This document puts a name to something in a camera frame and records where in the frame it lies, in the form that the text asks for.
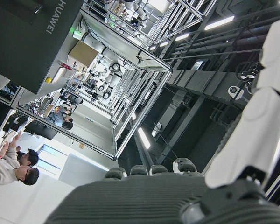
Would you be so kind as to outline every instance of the man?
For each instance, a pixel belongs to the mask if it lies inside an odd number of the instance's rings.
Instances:
[[[33,185],[39,177],[37,168],[22,166],[17,161],[16,142],[20,138],[18,133],[10,144],[6,141],[0,151],[0,185],[22,181],[26,185]]]
[[[38,162],[38,154],[33,149],[28,149],[27,153],[20,152],[21,147],[17,146],[16,152],[17,152],[17,160],[20,165],[22,166],[34,166]]]
[[[64,119],[64,116],[60,110],[50,113],[45,119],[66,130],[70,130],[73,127],[73,123],[71,122],[72,120]]]

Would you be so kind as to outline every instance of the hand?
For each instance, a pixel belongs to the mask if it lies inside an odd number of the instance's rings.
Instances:
[[[14,137],[13,140],[15,140],[15,141],[19,140],[20,136],[21,136],[21,132],[19,132],[19,133]]]
[[[5,143],[4,143],[4,145],[3,145],[3,147],[2,147],[2,149],[1,149],[1,151],[0,151],[0,156],[4,156],[5,155],[5,153],[7,152],[7,150],[8,150],[8,145],[9,145],[9,143],[8,143],[8,141],[6,141]]]
[[[19,133],[13,138],[12,142],[10,143],[10,147],[11,147],[11,148],[17,147],[17,141],[19,140],[20,136],[21,136],[21,132],[19,132]]]

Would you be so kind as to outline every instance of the cardboard box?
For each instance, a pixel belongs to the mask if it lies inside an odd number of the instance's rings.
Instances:
[[[69,53],[71,58],[76,59],[79,63],[85,65],[86,68],[90,66],[97,55],[98,52],[95,49],[82,41],[79,41]]]

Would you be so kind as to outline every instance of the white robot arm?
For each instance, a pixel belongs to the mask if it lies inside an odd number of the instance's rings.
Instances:
[[[240,122],[206,173],[211,188],[238,178],[252,178],[264,186],[280,157],[280,21],[263,45],[256,93]]]

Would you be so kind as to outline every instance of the beige sweater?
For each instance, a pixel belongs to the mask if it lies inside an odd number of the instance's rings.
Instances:
[[[14,169],[19,168],[16,148],[9,147],[3,159],[0,159],[0,185],[10,184],[17,181]]]

